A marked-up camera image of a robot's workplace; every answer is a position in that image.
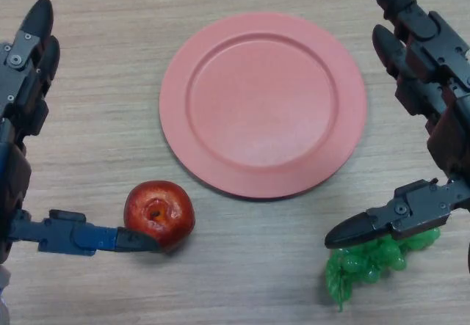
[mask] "metal screw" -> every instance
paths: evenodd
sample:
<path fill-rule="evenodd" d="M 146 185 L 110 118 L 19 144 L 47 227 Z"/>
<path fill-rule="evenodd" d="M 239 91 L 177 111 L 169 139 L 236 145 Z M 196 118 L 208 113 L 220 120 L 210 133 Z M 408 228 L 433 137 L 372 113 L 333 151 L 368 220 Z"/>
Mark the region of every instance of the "metal screw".
<path fill-rule="evenodd" d="M 406 205 L 404 204 L 397 204 L 397 206 L 395 206 L 395 212 L 398 213 L 399 215 L 403 215 L 404 213 L 406 213 L 408 209 L 406 208 Z"/>
<path fill-rule="evenodd" d="M 21 64 L 21 56 L 20 55 L 13 55 L 10 57 L 10 62 L 14 66 L 18 66 Z"/>

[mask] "wood grain surface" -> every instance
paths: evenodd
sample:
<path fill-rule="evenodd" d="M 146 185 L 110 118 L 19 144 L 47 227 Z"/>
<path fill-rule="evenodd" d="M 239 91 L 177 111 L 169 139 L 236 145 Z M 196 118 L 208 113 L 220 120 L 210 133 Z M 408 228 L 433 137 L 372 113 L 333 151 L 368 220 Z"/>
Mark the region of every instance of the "wood grain surface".
<path fill-rule="evenodd" d="M 36 0 L 0 0 L 11 40 Z M 426 149 L 424 119 L 394 98 L 371 42 L 385 23 L 375 0 L 52 0 L 62 46 L 50 114 L 27 139 L 33 175 L 24 207 L 123 223 L 129 191 L 145 180 L 182 185 L 197 224 L 172 255 L 93 258 L 16 244 L 5 266 L 12 324 L 467 324 L 470 218 L 452 215 L 442 237 L 410 255 L 404 272 L 354 290 L 343 313 L 325 292 L 323 238 L 342 219 L 382 205 L 395 187 L 444 178 Z M 419 0 L 470 41 L 469 0 Z M 238 200 L 204 186 L 173 157 L 159 124 L 162 77 L 172 55 L 207 24 L 238 12 L 278 11 L 313 21 L 350 51 L 364 75 L 369 115 L 352 158 L 306 194 Z"/>

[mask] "black robotic finger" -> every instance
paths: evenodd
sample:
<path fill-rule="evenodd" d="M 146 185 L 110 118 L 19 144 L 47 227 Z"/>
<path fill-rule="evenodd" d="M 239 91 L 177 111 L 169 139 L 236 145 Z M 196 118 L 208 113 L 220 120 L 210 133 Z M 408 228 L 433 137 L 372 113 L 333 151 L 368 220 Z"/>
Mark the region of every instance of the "black robotic finger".
<path fill-rule="evenodd" d="M 51 36 L 53 24 L 54 13 L 51 0 L 37 0 L 23 19 L 20 30 L 39 37 L 44 48 L 48 38 Z"/>
<path fill-rule="evenodd" d="M 400 61 L 405 61 L 405 46 L 386 27 L 376 25 L 372 31 L 372 44 L 387 73 L 398 78 Z"/>
<path fill-rule="evenodd" d="M 43 57 L 37 65 L 37 73 L 39 74 L 40 83 L 42 84 L 43 94 L 46 96 L 51 82 L 54 80 L 57 67 L 60 60 L 59 41 L 55 36 L 49 38 L 48 44 L 44 51 Z"/>

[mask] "plate rim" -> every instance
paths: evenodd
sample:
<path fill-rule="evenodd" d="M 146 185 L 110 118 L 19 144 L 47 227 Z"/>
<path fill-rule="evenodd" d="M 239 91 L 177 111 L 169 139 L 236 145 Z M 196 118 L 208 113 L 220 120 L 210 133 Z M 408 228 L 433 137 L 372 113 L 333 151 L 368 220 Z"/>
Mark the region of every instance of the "plate rim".
<path fill-rule="evenodd" d="M 187 54 L 189 54 L 189 53 L 199 54 L 199 56 L 197 57 L 198 61 L 196 62 L 196 65 L 197 65 L 203 58 L 206 57 L 207 54 L 209 54 L 218 45 L 220 45 L 221 43 L 224 43 L 228 39 L 233 39 L 235 36 L 237 36 L 237 34 L 235 34 L 235 36 L 234 36 L 234 33 L 233 33 L 234 26 L 236 28 L 237 24 L 240 24 L 241 22 L 247 23 L 247 24 L 251 23 L 252 24 L 251 28 L 246 29 L 244 31 L 244 34 L 249 34 L 249 33 L 253 33 L 253 28 L 256 28 L 257 23 L 263 24 L 263 22 L 268 21 L 268 20 L 275 21 L 274 24 L 279 23 L 280 25 L 282 25 L 284 23 L 284 28 L 285 28 L 285 29 L 282 29 L 280 32 L 279 32 L 279 30 L 274 30 L 274 31 L 271 30 L 270 34 L 277 34 L 277 35 L 280 35 L 281 37 L 287 36 L 287 37 L 289 37 L 289 39 L 292 39 L 296 43 L 299 43 L 299 44 L 303 45 L 304 47 L 308 48 L 311 51 L 311 53 L 318 56 L 319 60 L 322 62 L 322 66 L 323 66 L 324 70 L 330 73 L 330 75 L 328 75 L 328 78 L 330 78 L 329 81 L 332 80 L 334 82 L 334 84 L 332 84 L 333 93 L 334 93 L 334 97 L 335 97 L 334 102 L 336 103 L 336 106 L 338 106 L 338 110 L 336 111 L 336 117 L 341 115 L 341 107 L 343 107 L 343 108 L 345 107 L 345 105 L 344 105 L 345 101 L 341 99 L 341 94 L 345 94 L 345 91 L 344 91 L 344 89 L 342 89 L 337 84 L 338 79 L 336 78 L 336 76 L 338 74 L 335 74 L 335 73 L 337 73 L 336 72 L 337 67 L 331 67 L 331 65 L 330 65 L 331 62 L 326 62 L 325 57 L 322 57 L 322 53 L 319 53 L 312 46 L 312 45 L 315 45 L 315 44 L 318 45 L 318 39 L 319 38 L 321 38 L 322 43 L 327 44 L 329 48 L 334 46 L 334 47 L 336 47 L 336 51 L 341 51 L 343 53 L 344 57 L 342 57 L 339 60 L 339 62 L 341 62 L 343 65 L 346 65 L 349 68 L 348 71 L 354 75 L 353 79 L 350 79 L 351 77 L 348 76 L 348 81 L 349 82 L 352 81 L 353 83 L 355 83 L 354 86 L 353 86 L 353 87 L 356 88 L 356 91 L 354 92 L 355 96 L 361 98 L 358 101 L 356 101 L 356 107 L 357 106 L 359 107 L 359 111 L 357 113 L 358 118 L 356 118 L 355 125 L 354 125 L 355 126 L 355 135 L 353 136 L 353 138 L 349 139 L 348 149 L 347 150 L 341 149 L 342 150 L 341 158 L 336 158 L 336 160 L 334 160 L 336 163 L 334 165 L 330 165 L 330 169 L 323 168 L 324 173 L 323 173 L 323 175 L 321 175 L 322 176 L 321 178 L 312 179 L 308 183 L 306 183 L 307 180 L 305 179 L 305 177 L 308 176 L 308 172 L 304 172 L 305 167 L 304 168 L 302 168 L 302 167 L 299 168 L 298 167 L 298 168 L 294 169 L 294 171 L 296 171 L 297 169 L 302 171 L 302 172 L 298 172 L 298 173 L 300 173 L 300 175 L 302 177 L 304 177 L 304 181 L 305 181 L 303 184 L 296 181 L 296 184 L 294 184 L 294 186 L 296 186 L 297 188 L 287 189 L 286 187 L 282 187 L 281 182 L 279 182 L 279 180 L 274 179 L 274 177 L 272 176 L 273 174 L 276 175 L 276 172 L 273 172 L 272 169 L 260 169 L 258 167 L 256 167 L 256 170 L 258 172 L 256 174 L 257 176 L 258 175 L 261 175 L 261 176 L 262 175 L 269 175 L 269 176 L 265 177 L 265 179 L 267 179 L 269 182 L 264 182 L 264 188 L 261 189 L 261 190 L 260 190 L 260 188 L 256 188 L 256 187 L 253 188 L 253 185 L 243 185 L 243 187 L 235 187 L 234 186 L 234 181 L 241 178 L 240 174 L 237 174 L 236 172 L 231 173 L 233 177 L 232 177 L 232 179 L 228 179 L 230 182 L 228 182 L 228 180 L 224 179 L 224 177 L 216 177 L 216 178 L 212 177 L 211 174 L 207 174 L 207 172 L 204 172 L 204 170 L 201 170 L 201 168 L 194 162 L 196 160 L 196 158 L 198 158 L 198 160 L 196 160 L 196 161 L 200 161 L 202 159 L 200 156 L 198 156 L 198 153 L 194 153 L 190 156 L 187 155 L 188 145 L 193 150 L 195 150 L 196 152 L 199 152 L 199 155 L 203 155 L 203 153 L 201 152 L 201 147 L 197 148 L 198 145 L 205 147 L 202 143 L 200 143 L 200 139 L 196 138 L 196 135 L 193 133 L 194 140 L 188 141 L 188 142 L 185 142 L 185 143 L 180 143 L 181 140 L 177 139 L 176 136 L 174 135 L 175 127 L 176 127 L 176 129 L 177 129 L 177 127 L 179 127 L 179 129 L 181 130 L 181 129 L 183 129 L 182 126 L 183 127 L 185 126 L 184 123 L 187 124 L 187 127 L 189 127 L 189 128 L 192 127 L 192 125 L 190 124 L 191 121 L 187 118 L 187 114 L 185 116 L 184 121 L 181 120 L 181 119 L 179 121 L 178 120 L 170 121 L 171 117 L 174 117 L 174 116 L 177 116 L 177 115 L 175 115 L 174 111 L 171 111 L 170 114 L 167 112 L 169 107 L 172 107 L 171 105 L 168 104 L 168 102 L 175 103 L 176 105 L 178 105 L 178 100 L 177 100 L 178 97 L 175 98 L 174 96 L 173 97 L 167 96 L 167 94 L 170 94 L 168 89 L 173 88 L 173 87 L 169 87 L 168 84 L 170 83 L 170 81 L 173 81 L 173 79 L 176 76 L 174 74 L 175 73 L 175 71 L 174 71 L 175 68 L 178 68 L 177 66 L 181 66 L 181 64 L 182 64 L 182 65 L 186 65 L 187 68 L 189 68 L 189 72 L 188 72 L 189 76 L 191 76 L 194 72 L 194 69 L 191 68 L 191 64 L 193 64 L 194 62 L 191 60 L 191 57 L 189 59 L 187 59 Z M 314 36 L 309 37 L 309 35 L 306 35 L 305 32 L 300 32 L 299 27 L 306 28 L 307 30 L 309 30 L 309 32 L 307 34 L 312 34 Z M 214 45 L 214 43 L 212 43 L 213 46 L 212 47 L 209 46 L 207 48 L 206 47 L 207 42 L 202 43 L 201 40 L 204 41 L 203 40 L 204 35 L 207 34 L 208 32 L 212 32 L 214 29 L 216 29 L 216 32 L 221 33 L 219 36 L 222 39 L 220 39 L 220 41 L 217 41 L 215 43 L 215 45 Z M 297 34 L 301 34 L 301 37 L 299 37 L 299 38 L 292 37 L 292 35 L 296 36 Z M 305 43 L 305 40 L 313 41 L 313 43 Z M 177 73 L 179 73 L 181 75 L 184 72 L 182 72 L 181 69 L 179 69 Z M 187 77 L 188 77 L 188 75 L 180 76 L 179 81 L 182 82 Z M 340 85 L 344 86 L 344 81 L 345 81 L 344 79 L 341 79 L 341 81 L 339 82 Z M 184 94 L 184 96 L 186 96 L 186 94 L 188 93 L 188 86 L 187 85 L 188 85 L 188 83 L 186 81 L 186 82 L 184 82 L 183 89 L 178 90 L 179 92 L 182 92 Z M 186 108 L 185 103 L 186 103 L 186 101 L 183 101 L 182 103 L 180 103 L 180 106 L 182 106 L 183 108 Z M 178 158 L 178 160 L 193 175 L 195 175 L 196 177 L 198 177 L 202 181 L 206 182 L 210 186 L 213 186 L 216 189 L 219 189 L 221 191 L 225 191 L 225 192 L 228 192 L 229 194 L 233 194 L 233 195 L 240 196 L 240 197 L 252 197 L 252 198 L 288 197 L 290 195 L 298 194 L 298 193 L 301 193 L 305 190 L 309 190 L 310 188 L 313 188 L 314 186 L 317 186 L 318 184 L 320 184 L 324 180 L 327 180 L 331 175 L 333 175 L 335 172 L 337 172 L 344 165 L 344 163 L 348 160 L 348 158 L 353 154 L 353 152 L 354 152 L 355 148 L 357 147 L 359 141 L 361 140 L 361 137 L 362 137 L 363 132 L 364 132 L 364 127 L 365 127 L 365 124 L 366 124 L 366 113 L 367 113 L 367 96 L 366 96 L 366 89 L 365 89 L 364 80 L 362 78 L 362 75 L 361 75 L 361 72 L 360 72 L 358 66 L 356 65 L 356 63 L 355 63 L 353 57 L 351 56 L 351 54 L 349 53 L 349 51 L 333 35 L 331 35 L 327 31 L 325 31 L 324 29 L 319 28 L 316 24 L 314 24 L 310 21 L 304 20 L 302 18 L 298 18 L 298 17 L 294 17 L 294 16 L 291 16 L 291 15 L 286 15 L 286 14 L 278 13 L 278 12 L 251 12 L 251 13 L 234 15 L 234 16 L 216 21 L 215 23 L 210 24 L 210 25 L 206 26 L 205 28 L 203 28 L 202 30 L 200 30 L 198 33 L 196 33 L 191 38 L 189 38 L 183 44 L 183 46 L 179 48 L 178 52 L 171 59 L 170 64 L 169 64 L 169 66 L 168 66 L 168 68 L 165 72 L 165 75 L 164 75 L 164 78 L 163 78 L 163 81 L 162 81 L 162 85 L 161 85 L 161 89 L 160 89 L 160 94 L 159 94 L 160 123 L 161 123 L 161 126 L 162 126 L 162 130 L 163 130 L 163 134 L 165 136 L 165 139 L 167 140 L 167 143 L 169 144 L 170 149 L 174 152 L 176 158 Z M 335 135 L 336 131 L 338 131 L 338 128 L 337 128 L 338 127 L 338 121 L 339 121 L 339 119 L 336 118 L 334 120 L 334 124 L 330 125 L 330 128 L 327 129 L 326 132 L 323 134 L 322 144 L 320 145 L 320 147 L 318 145 L 314 145 L 317 148 L 315 150 L 313 150 L 313 152 L 312 152 L 312 150 L 309 150 L 307 153 L 304 153 L 301 156 L 299 156 L 299 157 L 297 157 L 293 160 L 295 160 L 295 161 L 305 161 L 305 160 L 308 160 L 311 157 L 314 157 L 315 153 L 317 153 L 318 150 L 321 147 L 324 147 L 328 143 L 329 140 L 332 140 L 331 137 L 333 135 Z M 333 138 L 333 141 L 337 142 L 338 139 L 335 137 L 335 138 Z M 211 171 L 214 171 L 214 166 L 218 166 L 217 173 L 234 170 L 233 166 L 228 167 L 223 162 L 218 161 L 218 159 L 215 158 L 212 155 L 212 151 L 213 150 L 209 150 L 209 152 L 206 152 L 206 156 L 210 156 L 212 161 L 213 161 L 213 162 L 210 162 L 210 160 L 209 160 L 209 162 L 208 162 L 209 165 L 212 165 L 212 170 Z M 243 175 L 253 176 L 253 175 L 255 175 L 255 173 L 253 173 L 253 170 L 245 170 L 245 171 L 242 171 L 242 176 Z"/>

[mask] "grape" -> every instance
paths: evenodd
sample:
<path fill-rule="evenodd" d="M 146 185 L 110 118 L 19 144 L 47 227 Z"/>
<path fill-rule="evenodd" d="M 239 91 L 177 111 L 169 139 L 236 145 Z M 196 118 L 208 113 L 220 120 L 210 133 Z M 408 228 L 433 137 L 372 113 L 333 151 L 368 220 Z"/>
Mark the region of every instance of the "grape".
<path fill-rule="evenodd" d="M 425 239 L 420 238 L 410 238 L 410 240 L 406 243 L 408 248 L 411 250 L 419 250 L 423 249 L 427 245 L 427 241 Z"/>
<path fill-rule="evenodd" d="M 364 251 L 364 245 L 359 244 L 358 246 L 353 246 L 353 247 L 350 247 L 346 250 L 351 254 L 359 255 L 359 254 L 362 254 L 362 252 Z"/>
<path fill-rule="evenodd" d="M 433 242 L 439 237 L 441 237 L 441 230 L 439 230 L 438 228 L 433 228 L 429 232 L 430 232 L 430 238 L 433 240 Z"/>
<path fill-rule="evenodd" d="M 380 246 L 380 262 L 386 265 L 390 265 L 398 257 L 402 257 L 400 248 L 394 241 L 384 242 Z"/>
<path fill-rule="evenodd" d="M 349 273 L 361 272 L 366 267 L 366 260 L 358 255 L 347 255 L 341 262 L 341 266 Z"/>
<path fill-rule="evenodd" d="M 362 274 L 362 280 L 366 283 L 376 283 L 380 279 L 380 271 L 375 266 L 368 266 Z"/>
<path fill-rule="evenodd" d="M 404 259 L 404 257 L 399 257 L 391 263 L 390 267 L 396 271 L 405 270 L 406 260 Z"/>
<path fill-rule="evenodd" d="M 379 244 L 379 241 L 377 239 L 373 239 L 369 242 L 364 243 L 364 251 L 369 252 L 375 248 L 377 248 L 377 245 Z"/>
<path fill-rule="evenodd" d="M 351 298 L 352 292 L 353 292 L 353 285 L 351 284 L 351 282 L 348 282 L 347 280 L 343 280 L 343 283 L 341 284 L 342 300 L 347 301 L 349 298 Z"/>

